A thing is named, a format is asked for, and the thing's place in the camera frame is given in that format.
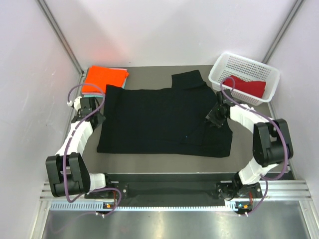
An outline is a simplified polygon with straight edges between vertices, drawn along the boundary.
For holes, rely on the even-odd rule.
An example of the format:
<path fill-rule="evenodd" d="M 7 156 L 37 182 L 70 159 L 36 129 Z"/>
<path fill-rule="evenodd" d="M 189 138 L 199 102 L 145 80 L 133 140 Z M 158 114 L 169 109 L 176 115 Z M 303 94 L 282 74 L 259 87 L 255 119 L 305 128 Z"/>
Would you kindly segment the black t shirt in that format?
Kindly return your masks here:
<path fill-rule="evenodd" d="M 228 124 L 215 127 L 206 121 L 217 97 L 201 73 L 193 70 L 171 78 L 171 87 L 159 90 L 106 87 L 98 153 L 230 155 Z"/>

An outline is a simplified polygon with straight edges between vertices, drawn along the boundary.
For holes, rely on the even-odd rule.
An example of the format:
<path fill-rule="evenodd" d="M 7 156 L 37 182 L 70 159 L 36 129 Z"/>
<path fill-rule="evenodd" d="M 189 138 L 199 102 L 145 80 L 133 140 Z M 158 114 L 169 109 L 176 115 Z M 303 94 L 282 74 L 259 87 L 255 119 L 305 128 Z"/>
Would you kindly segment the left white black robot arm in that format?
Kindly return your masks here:
<path fill-rule="evenodd" d="M 89 173 L 82 157 L 88 139 L 105 120 L 101 105 L 96 97 L 78 97 L 71 106 L 76 114 L 70 131 L 61 148 L 45 162 L 51 193 L 63 197 L 66 190 L 69 196 L 96 190 L 101 197 L 109 197 L 113 185 L 107 182 L 106 174 Z"/>

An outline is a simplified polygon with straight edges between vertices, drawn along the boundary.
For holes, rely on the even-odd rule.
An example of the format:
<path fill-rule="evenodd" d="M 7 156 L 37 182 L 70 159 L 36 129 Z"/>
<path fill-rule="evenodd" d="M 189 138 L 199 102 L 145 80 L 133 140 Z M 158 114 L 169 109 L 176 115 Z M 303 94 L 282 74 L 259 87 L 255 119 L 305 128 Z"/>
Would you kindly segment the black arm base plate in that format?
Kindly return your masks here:
<path fill-rule="evenodd" d="M 233 184 L 233 173 L 109 174 L 112 186 L 122 193 L 125 207 L 222 206 L 225 199 L 262 198 L 261 186 Z"/>

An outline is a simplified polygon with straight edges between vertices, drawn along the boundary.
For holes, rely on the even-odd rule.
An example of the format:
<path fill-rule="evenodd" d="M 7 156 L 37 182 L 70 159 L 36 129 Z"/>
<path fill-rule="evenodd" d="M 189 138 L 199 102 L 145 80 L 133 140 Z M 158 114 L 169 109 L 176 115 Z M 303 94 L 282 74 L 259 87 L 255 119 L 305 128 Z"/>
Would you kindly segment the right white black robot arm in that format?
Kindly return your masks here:
<path fill-rule="evenodd" d="M 205 117 L 205 121 L 221 128 L 230 119 L 253 135 L 253 158 L 232 179 L 234 194 L 244 197 L 269 170 L 281 163 L 286 170 L 288 160 L 293 156 L 288 124 L 284 119 L 272 119 L 246 104 L 237 103 L 230 90 L 219 91 L 216 95 L 217 103 Z"/>

